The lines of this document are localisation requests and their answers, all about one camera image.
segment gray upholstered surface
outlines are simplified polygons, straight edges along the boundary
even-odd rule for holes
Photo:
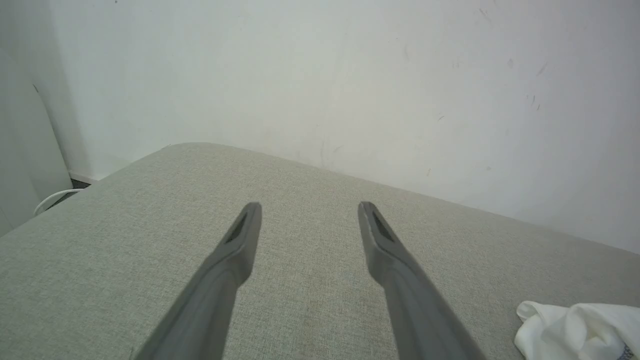
[[[127,359],[249,201],[264,218],[227,359],[397,357],[356,206],[381,209],[489,359],[523,300],[640,306],[640,256],[255,152],[165,148],[0,238],[0,358]]]

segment mattress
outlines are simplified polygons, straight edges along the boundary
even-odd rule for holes
[[[640,306],[640,256],[328,170],[173,145],[0,238],[0,358],[128,359],[242,207],[262,204],[225,359],[393,359],[356,210],[372,201],[488,359],[523,300]]]

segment textured gray fabric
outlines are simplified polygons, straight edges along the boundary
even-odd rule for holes
[[[0,358],[127,359],[249,201],[226,359],[397,357],[356,219],[373,201],[489,359],[523,300],[640,306],[640,256],[256,152],[167,147],[0,238]]]

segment dark floor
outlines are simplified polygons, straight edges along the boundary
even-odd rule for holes
[[[87,183],[83,183],[82,181],[78,181],[78,180],[74,180],[74,179],[71,179],[71,183],[74,186],[74,189],[84,189],[84,188],[89,186],[89,184],[87,184]],[[58,205],[59,203],[63,202],[64,200],[67,200],[68,198],[70,198],[74,194],[76,194],[76,193],[66,193],[63,197],[60,198],[60,200],[54,202],[54,204],[49,206],[47,209],[53,208],[55,205]]]

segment white cable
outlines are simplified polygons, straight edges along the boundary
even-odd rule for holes
[[[78,191],[80,191],[82,189],[68,189],[68,190],[62,190],[61,192],[57,192],[57,193],[53,193],[49,196],[47,196],[46,199],[44,199],[43,201],[40,201],[40,203],[38,204],[38,206],[36,206],[36,209],[33,210],[33,216],[37,217],[38,216],[38,210],[40,210],[40,208],[47,202],[49,201],[52,197],[58,196],[58,195],[63,195],[66,193],[77,193]]]

